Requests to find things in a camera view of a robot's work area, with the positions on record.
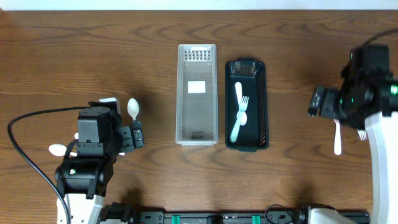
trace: cable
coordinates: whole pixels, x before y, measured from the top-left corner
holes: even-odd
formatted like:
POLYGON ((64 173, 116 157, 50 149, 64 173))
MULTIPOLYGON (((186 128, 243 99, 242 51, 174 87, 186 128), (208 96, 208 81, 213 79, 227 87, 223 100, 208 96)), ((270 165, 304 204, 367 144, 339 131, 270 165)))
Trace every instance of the cable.
POLYGON ((391 30, 386 30, 384 32, 380 32, 380 33, 374 35, 373 37, 371 37, 369 40, 365 41, 365 43, 363 43, 362 46, 365 47, 365 46, 369 45, 371 42, 377 40, 378 38, 384 37, 384 36, 389 35, 389 34, 393 34, 395 32, 398 32, 398 28, 391 29, 391 30))
POLYGON ((289 213, 289 211, 287 211, 287 209, 286 209, 285 207, 283 207, 283 206, 281 206, 281 205, 279 205, 279 204, 272 204, 272 205, 270 205, 270 206, 266 209, 266 211, 264 212, 264 218, 266 218, 266 220, 267 220, 269 223, 271 223, 271 224, 276 224, 276 223, 274 223, 273 221, 271 221, 271 220, 268 218, 268 212, 269 212, 269 210, 270 210, 272 207, 275 207, 275 206, 281 207, 281 208, 292 218, 292 221, 287 222, 287 223, 285 222, 285 224, 289 224, 289 223, 292 223, 292 222, 294 221, 293 215, 291 215, 291 214, 289 213))
POLYGON ((51 188, 57 194, 58 198, 60 199, 60 201, 62 203, 63 209, 65 210, 65 216, 67 218, 67 224, 70 224, 69 210, 68 210, 67 204, 65 203, 60 191, 54 185, 54 183, 49 179, 49 177, 47 177, 47 175, 45 175, 44 172, 42 170, 40 170, 40 168, 24 153, 24 151, 21 149, 21 147, 19 147, 19 145, 18 145, 17 141, 15 140, 14 135, 12 133, 12 125, 16 121, 18 121, 20 119, 27 118, 27 117, 34 116, 34 115, 38 115, 38 114, 69 111, 69 110, 78 110, 78 109, 84 109, 84 108, 87 108, 87 107, 86 106, 76 106, 76 107, 71 107, 71 108, 36 111, 36 112, 33 112, 33 113, 25 114, 25 115, 22 115, 22 116, 14 118, 12 121, 10 121, 10 123, 8 123, 8 127, 7 127, 8 136, 9 136, 12 144, 14 145, 15 149, 17 149, 17 152, 19 152, 19 154, 22 156, 22 158, 24 158, 26 160, 26 162, 29 163, 29 165, 31 165, 44 178, 44 180, 51 186, 51 188))

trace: green tape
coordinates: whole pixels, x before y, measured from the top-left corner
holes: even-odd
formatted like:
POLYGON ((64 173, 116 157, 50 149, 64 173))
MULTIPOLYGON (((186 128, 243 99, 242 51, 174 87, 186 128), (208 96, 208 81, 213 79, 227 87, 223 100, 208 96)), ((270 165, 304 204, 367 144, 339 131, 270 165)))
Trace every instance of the green tape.
POLYGON ((251 220, 253 221, 253 224, 261 224, 261 218, 259 215, 253 215, 251 220))
POLYGON ((180 224, 180 216, 179 215, 172 216, 172 224, 180 224))

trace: white wall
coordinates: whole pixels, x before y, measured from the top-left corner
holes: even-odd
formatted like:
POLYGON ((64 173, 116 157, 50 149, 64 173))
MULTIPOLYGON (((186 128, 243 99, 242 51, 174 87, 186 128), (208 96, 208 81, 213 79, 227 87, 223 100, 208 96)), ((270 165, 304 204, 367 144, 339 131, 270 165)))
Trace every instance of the white wall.
POLYGON ((5 10, 398 9, 398 0, 0 0, 5 10))

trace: white label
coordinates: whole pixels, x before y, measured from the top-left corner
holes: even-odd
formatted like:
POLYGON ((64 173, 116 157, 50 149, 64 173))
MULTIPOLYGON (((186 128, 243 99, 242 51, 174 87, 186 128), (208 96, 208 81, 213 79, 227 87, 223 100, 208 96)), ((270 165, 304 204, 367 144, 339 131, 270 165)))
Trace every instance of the white label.
POLYGON ((206 93, 206 81, 189 81, 188 93, 206 93))

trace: wooden table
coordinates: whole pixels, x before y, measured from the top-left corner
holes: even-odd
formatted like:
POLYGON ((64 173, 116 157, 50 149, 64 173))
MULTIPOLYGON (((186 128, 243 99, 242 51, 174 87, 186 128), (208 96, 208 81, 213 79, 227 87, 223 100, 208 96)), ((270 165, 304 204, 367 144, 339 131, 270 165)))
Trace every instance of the wooden table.
MULTIPOLYGON (((3 12, 0 17, 0 220, 55 223, 56 195, 10 143, 15 116, 120 99, 140 104, 145 148, 114 165, 105 203, 167 211, 264 210, 316 202, 372 209, 367 141, 343 131, 333 153, 334 123, 307 115, 317 85, 339 87, 349 51, 398 24, 397 11, 97 11, 3 12), (216 44, 219 143, 175 143, 178 44, 216 44), (267 66, 269 136, 265 151, 224 144, 224 65, 256 57, 267 66)), ((397 36, 390 45, 398 72, 397 36)), ((61 158, 48 146, 77 131, 77 111, 25 119, 14 126, 26 153, 53 179, 61 158)))

